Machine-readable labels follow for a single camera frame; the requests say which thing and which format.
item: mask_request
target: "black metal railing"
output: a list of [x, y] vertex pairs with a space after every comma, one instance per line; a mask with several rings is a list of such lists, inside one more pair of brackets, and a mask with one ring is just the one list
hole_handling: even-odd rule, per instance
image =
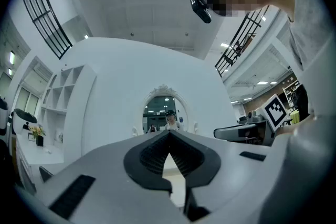
[[246, 14], [238, 31], [231, 40], [223, 55], [215, 65], [219, 75], [222, 77], [225, 70], [232, 66], [242, 55], [247, 46], [256, 36], [256, 30], [261, 27], [261, 20], [265, 16], [269, 6], [265, 6], [259, 11], [249, 12]]
[[32, 22], [54, 54], [61, 59], [72, 44], [49, 0], [23, 0]]

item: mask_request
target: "vase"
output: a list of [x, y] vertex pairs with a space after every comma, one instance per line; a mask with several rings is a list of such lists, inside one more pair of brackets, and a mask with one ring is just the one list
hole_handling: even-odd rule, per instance
[[36, 145], [38, 145], [38, 146], [43, 146], [43, 136], [38, 135], [38, 136], [36, 137]]

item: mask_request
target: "black slot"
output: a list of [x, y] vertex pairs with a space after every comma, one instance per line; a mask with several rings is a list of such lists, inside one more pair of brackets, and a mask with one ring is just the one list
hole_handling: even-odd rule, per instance
[[264, 159], [266, 158], [266, 155], [256, 154], [256, 153], [252, 153], [252, 152], [248, 152], [248, 151], [243, 151], [242, 153], [240, 153], [240, 156], [250, 158], [250, 159], [255, 159], [255, 160], [261, 161], [261, 162], [263, 162]]
[[60, 217], [68, 219], [95, 180], [91, 176], [80, 175], [49, 209]]

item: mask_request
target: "desk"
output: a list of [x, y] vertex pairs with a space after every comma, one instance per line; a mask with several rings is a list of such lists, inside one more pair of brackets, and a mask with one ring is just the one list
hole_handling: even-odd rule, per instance
[[29, 141], [28, 136], [16, 134], [16, 159], [18, 171], [23, 185], [23, 169], [26, 171], [30, 181], [38, 189], [42, 184], [39, 167], [43, 166], [52, 174], [59, 172], [66, 167], [63, 151], [53, 145], [37, 146], [35, 141]]
[[294, 110], [289, 114], [289, 116], [292, 119], [291, 124], [297, 124], [300, 122], [300, 113], [298, 110]]

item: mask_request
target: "window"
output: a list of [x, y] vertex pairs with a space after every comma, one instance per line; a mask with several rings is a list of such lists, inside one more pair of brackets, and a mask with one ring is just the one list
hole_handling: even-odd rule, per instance
[[26, 106], [26, 112], [30, 113], [31, 115], [34, 115], [35, 109], [37, 106], [37, 101], [38, 101], [38, 97], [36, 97], [33, 94], [30, 94], [30, 97], [28, 99], [28, 104]]
[[15, 108], [25, 111], [28, 98], [29, 98], [29, 92], [25, 90], [24, 88], [21, 88], [19, 96], [15, 104]]
[[21, 109], [31, 115], [35, 114], [38, 97], [21, 87], [20, 93], [15, 104], [16, 109]]
[[6, 93], [11, 81], [12, 79], [3, 72], [0, 77], [0, 97], [2, 99], [6, 97]]

